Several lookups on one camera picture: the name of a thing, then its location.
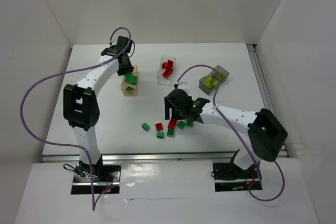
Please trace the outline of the wooden box container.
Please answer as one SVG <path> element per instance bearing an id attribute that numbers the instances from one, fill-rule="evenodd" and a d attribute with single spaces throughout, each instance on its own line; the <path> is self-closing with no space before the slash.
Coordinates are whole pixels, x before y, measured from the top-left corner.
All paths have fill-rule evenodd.
<path id="1" fill-rule="evenodd" d="M 121 91 L 125 97 L 134 97 L 138 95 L 138 67 L 133 66 L 131 73 L 125 74 L 121 83 Z"/>

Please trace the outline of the dark smoked plastic container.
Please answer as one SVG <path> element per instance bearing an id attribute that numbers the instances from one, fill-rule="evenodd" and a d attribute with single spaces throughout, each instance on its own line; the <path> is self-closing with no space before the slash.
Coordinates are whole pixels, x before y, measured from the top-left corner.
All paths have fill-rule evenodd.
<path id="1" fill-rule="evenodd" d="M 198 87 L 201 91 L 203 91 L 206 95 L 210 95 L 213 93 L 220 83 L 226 81 L 229 76 L 229 72 L 225 70 L 220 65 L 217 65 L 214 70 L 210 72 L 207 76 L 202 77 L 199 80 Z"/>

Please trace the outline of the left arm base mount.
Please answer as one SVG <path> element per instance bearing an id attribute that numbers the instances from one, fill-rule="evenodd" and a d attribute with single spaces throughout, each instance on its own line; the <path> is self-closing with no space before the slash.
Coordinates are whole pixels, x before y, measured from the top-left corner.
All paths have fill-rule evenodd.
<path id="1" fill-rule="evenodd" d="M 79 165 L 76 167 L 70 164 L 64 164 L 63 168 L 73 172 L 73 180 L 71 187 L 72 195 L 87 195 L 91 194 L 90 180 L 93 179 L 93 188 L 95 194 L 100 194 L 106 190 L 106 194 L 120 193 L 120 165 L 107 165 L 103 167 L 102 174 L 90 176 L 90 173 L 81 170 Z"/>

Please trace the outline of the green notched lego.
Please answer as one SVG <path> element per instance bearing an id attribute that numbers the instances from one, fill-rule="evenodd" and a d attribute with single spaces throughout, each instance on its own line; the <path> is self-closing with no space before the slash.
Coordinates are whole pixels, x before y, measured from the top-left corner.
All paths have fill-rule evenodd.
<path id="1" fill-rule="evenodd" d="M 147 123 L 143 123 L 143 124 L 142 124 L 142 128 L 143 128 L 146 132 L 148 132 L 149 129 L 150 129 L 150 126 L 149 126 Z"/>

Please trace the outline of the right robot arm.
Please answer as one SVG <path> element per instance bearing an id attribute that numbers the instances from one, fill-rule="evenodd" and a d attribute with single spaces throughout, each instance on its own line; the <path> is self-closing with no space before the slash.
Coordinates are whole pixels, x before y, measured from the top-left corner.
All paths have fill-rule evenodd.
<path id="1" fill-rule="evenodd" d="M 165 98 L 165 117 L 214 124 L 238 133 L 243 149 L 236 152 L 231 163 L 242 170 L 260 161 L 274 162 L 288 133 L 268 109 L 242 111 L 216 105 L 208 99 L 193 100 L 182 89 L 174 89 Z"/>

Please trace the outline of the clear plastic container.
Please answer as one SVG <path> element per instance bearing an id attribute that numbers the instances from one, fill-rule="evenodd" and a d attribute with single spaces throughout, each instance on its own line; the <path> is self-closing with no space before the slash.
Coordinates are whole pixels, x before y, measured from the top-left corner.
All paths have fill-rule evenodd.
<path id="1" fill-rule="evenodd" d="M 175 68 L 175 57 L 170 56 L 162 56 L 161 62 L 159 65 L 159 69 L 156 74 L 156 80 L 158 85 L 162 86 L 171 86 L 172 81 L 172 75 Z"/>

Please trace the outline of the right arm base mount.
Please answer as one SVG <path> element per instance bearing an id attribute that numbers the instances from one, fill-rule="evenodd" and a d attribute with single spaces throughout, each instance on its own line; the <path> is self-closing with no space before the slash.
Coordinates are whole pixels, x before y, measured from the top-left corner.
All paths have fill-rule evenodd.
<path id="1" fill-rule="evenodd" d="M 211 176 L 214 179 L 215 191 L 247 191 L 262 190 L 255 165 L 242 170 L 233 163 L 213 163 Z"/>

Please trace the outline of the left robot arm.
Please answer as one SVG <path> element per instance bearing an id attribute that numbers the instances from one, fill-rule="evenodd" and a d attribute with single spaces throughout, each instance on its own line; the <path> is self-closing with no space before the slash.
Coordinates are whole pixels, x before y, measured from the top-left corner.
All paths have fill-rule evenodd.
<path id="1" fill-rule="evenodd" d="M 103 173 L 102 155 L 98 149 L 95 125 L 100 116 L 97 96 L 109 80 L 117 73 L 119 76 L 132 73 L 129 53 L 134 47 L 133 40 L 120 36 L 115 44 L 105 48 L 97 67 L 93 68 L 76 84 L 64 87 L 63 116 L 72 127 L 80 150 L 79 167 L 81 171 L 100 176 Z"/>

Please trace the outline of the red long lego brick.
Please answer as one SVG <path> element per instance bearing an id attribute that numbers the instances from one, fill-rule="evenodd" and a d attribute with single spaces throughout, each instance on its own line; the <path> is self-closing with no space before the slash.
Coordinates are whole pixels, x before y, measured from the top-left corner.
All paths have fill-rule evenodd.
<path id="1" fill-rule="evenodd" d="M 165 79 L 170 79 L 172 73 L 173 73 L 173 69 L 165 70 L 165 71 L 162 73 L 162 77 L 165 78 Z"/>

